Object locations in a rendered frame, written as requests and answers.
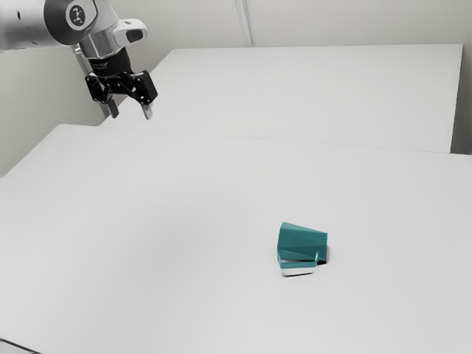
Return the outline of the teal faceted mug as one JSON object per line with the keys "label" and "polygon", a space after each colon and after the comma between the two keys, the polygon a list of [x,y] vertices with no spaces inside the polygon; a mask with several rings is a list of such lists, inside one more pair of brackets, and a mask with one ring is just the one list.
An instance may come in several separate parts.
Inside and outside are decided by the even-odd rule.
{"label": "teal faceted mug", "polygon": [[282,222],[277,261],[284,277],[312,274],[328,261],[328,233]]}

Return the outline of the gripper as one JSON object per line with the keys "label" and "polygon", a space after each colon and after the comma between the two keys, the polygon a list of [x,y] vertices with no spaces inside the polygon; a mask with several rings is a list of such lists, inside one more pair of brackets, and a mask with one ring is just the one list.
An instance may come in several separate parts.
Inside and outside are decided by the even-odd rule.
{"label": "gripper", "polygon": [[93,101],[99,103],[106,117],[117,118],[119,110],[114,94],[128,95],[141,105],[146,120],[153,116],[151,105],[158,92],[147,70],[133,73],[126,49],[106,58],[88,59],[91,71],[85,76]]}

